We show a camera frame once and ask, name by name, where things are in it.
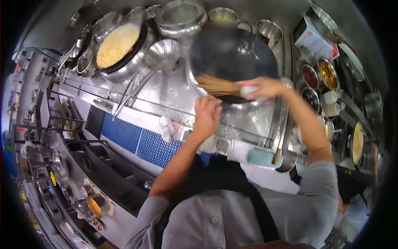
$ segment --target skimmer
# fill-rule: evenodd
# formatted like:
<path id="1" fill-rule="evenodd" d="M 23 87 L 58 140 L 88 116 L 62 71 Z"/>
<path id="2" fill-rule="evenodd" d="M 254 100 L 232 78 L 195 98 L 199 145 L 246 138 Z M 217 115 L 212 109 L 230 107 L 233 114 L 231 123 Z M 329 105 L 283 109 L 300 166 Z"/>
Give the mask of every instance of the skimmer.
<path id="1" fill-rule="evenodd" d="M 144 58 L 145 66 L 150 69 L 150 72 L 138 83 L 123 104 L 121 104 L 116 110 L 115 114 L 113 115 L 113 120 L 130 98 L 133 98 L 135 101 L 138 93 L 157 70 L 173 67 L 178 61 L 180 55 L 181 45 L 175 40 L 165 39 L 154 43 L 148 49 Z"/>

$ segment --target bamboo wok brush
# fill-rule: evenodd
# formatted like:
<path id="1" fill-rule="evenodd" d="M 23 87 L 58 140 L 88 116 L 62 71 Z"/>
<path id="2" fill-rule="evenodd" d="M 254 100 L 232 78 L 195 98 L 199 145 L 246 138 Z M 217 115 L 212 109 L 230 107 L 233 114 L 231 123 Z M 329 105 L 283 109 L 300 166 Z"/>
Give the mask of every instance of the bamboo wok brush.
<path id="1" fill-rule="evenodd" d="M 257 86 L 240 86 L 235 84 L 235 82 L 210 75 L 198 76 L 195 79 L 198 86 L 213 97 L 233 95 L 246 98 L 251 92 L 258 90 Z"/>

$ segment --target white box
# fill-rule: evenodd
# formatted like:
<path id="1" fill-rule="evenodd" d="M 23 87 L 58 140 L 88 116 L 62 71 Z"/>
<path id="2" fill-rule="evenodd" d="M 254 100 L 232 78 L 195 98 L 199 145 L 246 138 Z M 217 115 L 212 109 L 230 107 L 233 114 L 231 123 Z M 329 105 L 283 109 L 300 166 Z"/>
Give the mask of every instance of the white box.
<path id="1" fill-rule="evenodd" d="M 332 61 L 339 57 L 340 53 L 337 48 L 337 44 L 324 38 L 319 31 L 316 30 L 308 16 L 304 16 L 304 21 L 307 27 L 295 42 L 295 46 L 307 47 L 309 50 L 314 52 L 317 59 L 325 57 L 328 61 Z"/>

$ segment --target black rubber mat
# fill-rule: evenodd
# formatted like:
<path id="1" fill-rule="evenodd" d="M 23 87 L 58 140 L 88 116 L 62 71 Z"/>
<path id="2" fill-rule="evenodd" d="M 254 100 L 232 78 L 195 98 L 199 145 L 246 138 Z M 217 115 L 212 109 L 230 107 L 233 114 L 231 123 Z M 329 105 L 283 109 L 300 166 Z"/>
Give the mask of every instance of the black rubber mat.
<path id="1" fill-rule="evenodd" d="M 105 118 L 105 111 L 91 105 L 88 112 L 85 129 L 100 139 L 103 119 Z"/>

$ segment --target cooked rice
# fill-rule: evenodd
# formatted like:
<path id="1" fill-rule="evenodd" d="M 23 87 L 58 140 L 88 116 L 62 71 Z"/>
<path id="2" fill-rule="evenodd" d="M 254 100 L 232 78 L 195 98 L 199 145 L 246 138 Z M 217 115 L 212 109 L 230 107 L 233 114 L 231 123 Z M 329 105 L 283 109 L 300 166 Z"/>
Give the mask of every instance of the cooked rice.
<path id="1" fill-rule="evenodd" d="M 107 68 L 121 60 L 136 43 L 139 35 L 140 29 L 134 24 L 126 24 L 113 30 L 98 49 L 98 66 Z"/>

